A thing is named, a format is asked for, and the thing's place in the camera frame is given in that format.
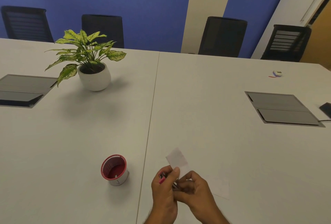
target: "chair backrest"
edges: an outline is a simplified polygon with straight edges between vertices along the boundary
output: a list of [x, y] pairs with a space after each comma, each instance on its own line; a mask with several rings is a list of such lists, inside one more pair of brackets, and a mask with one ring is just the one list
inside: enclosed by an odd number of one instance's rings
[[309, 27], [275, 24], [261, 59], [299, 62], [311, 33]]
[[246, 27], [247, 21], [244, 20], [208, 17], [199, 54], [238, 57]]
[[2, 6], [1, 14], [8, 38], [54, 42], [45, 9]]
[[115, 41], [113, 47], [124, 48], [123, 23], [120, 16], [82, 15], [82, 29], [88, 34], [100, 31], [106, 38], [97, 38], [98, 43]]

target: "person's left hand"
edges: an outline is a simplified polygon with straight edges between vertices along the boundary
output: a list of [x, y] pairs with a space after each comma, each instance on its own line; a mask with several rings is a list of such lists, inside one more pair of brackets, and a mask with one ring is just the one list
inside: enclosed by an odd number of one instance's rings
[[[159, 184], [159, 174], [168, 174], [162, 184]], [[171, 166], [165, 166], [158, 171], [152, 181], [153, 208], [146, 223], [173, 224], [177, 218], [177, 201], [173, 199], [172, 184], [179, 176], [179, 168], [172, 170]]]

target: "paper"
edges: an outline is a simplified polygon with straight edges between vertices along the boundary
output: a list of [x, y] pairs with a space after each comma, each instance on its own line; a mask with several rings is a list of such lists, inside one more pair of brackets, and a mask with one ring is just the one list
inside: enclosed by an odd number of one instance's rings
[[227, 178], [206, 176], [205, 180], [208, 182], [212, 194], [225, 198], [227, 200], [230, 199], [229, 180]]
[[187, 160], [185, 159], [184, 155], [178, 147], [172, 150], [172, 152], [166, 157], [166, 159], [172, 168], [175, 168], [177, 166], [179, 167], [179, 179], [182, 178], [189, 171], [191, 171], [190, 167], [188, 166]]

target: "potted plant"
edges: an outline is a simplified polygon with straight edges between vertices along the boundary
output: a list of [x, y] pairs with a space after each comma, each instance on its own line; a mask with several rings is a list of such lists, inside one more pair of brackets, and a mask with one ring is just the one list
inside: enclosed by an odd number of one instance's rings
[[101, 60], [109, 58], [110, 60], [119, 61], [126, 56], [126, 53], [111, 50], [115, 43], [114, 41], [107, 43], [93, 42], [96, 38], [106, 37], [104, 34], [99, 34], [100, 32], [96, 32], [88, 36], [83, 30], [76, 34], [70, 29], [64, 31], [64, 37], [56, 41], [56, 43], [73, 44], [77, 46], [77, 49], [52, 49], [59, 51], [56, 55], [60, 55], [60, 57], [48, 66], [47, 69], [64, 61], [78, 63], [67, 64], [63, 68], [58, 77], [58, 86], [62, 80], [75, 76], [77, 72], [83, 86], [90, 91], [101, 91], [110, 84], [111, 76], [109, 69]]

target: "white door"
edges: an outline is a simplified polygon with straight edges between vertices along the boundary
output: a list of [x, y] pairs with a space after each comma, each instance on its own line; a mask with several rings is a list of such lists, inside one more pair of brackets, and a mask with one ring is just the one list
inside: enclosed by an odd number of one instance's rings
[[323, 0], [280, 0], [251, 58], [261, 59], [274, 24], [305, 26]]

